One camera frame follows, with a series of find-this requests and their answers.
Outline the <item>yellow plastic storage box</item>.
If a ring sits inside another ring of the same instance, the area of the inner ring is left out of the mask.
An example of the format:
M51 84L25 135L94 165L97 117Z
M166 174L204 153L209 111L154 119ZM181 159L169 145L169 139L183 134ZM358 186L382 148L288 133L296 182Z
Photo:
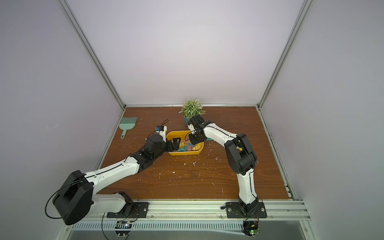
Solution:
M190 131L172 131L167 133L167 140L173 140L176 138L180 138L181 142L179 145L179 149L176 151L168 152L171 156L188 156L188 155L198 155L202 152L204 148L204 143L199 143L193 145L189 137L187 136Z

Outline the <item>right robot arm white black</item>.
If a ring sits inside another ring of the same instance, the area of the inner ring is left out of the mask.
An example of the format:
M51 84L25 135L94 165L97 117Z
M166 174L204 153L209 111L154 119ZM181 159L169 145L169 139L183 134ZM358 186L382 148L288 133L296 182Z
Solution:
M250 214L259 205L259 198L255 190L254 172L257 155L245 134L230 133L202 116L196 115L188 122L190 134L188 138L192 144L199 144L207 139L224 147L228 164L237 175L239 183L239 203L245 213Z

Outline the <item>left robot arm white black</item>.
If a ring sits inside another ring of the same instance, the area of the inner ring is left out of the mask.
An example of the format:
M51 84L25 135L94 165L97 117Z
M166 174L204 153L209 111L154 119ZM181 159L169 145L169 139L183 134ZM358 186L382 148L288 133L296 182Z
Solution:
M181 138L167 140L161 135L152 135L143 147L120 162L93 172L72 172L50 198L59 213L59 219L70 226L87 216L101 213L132 218L135 213L133 200L125 192L112 195L101 195L99 192L149 168L164 153L177 151L180 143Z

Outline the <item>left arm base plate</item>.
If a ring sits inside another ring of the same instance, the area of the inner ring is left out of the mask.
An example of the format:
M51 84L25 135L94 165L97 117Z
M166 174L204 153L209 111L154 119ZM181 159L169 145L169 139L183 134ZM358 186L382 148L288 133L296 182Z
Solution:
M146 218L149 210L148 202L133 202L126 204L118 213L107 213L107 218Z

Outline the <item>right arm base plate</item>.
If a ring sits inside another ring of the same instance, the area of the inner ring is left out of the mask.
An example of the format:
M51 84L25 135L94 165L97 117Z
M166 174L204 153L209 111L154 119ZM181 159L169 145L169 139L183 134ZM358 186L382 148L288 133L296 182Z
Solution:
M248 205L242 202L226 202L225 205L220 206L220 209L226 211L227 218L229 219L266 219L268 217L265 204L260 201L254 201Z

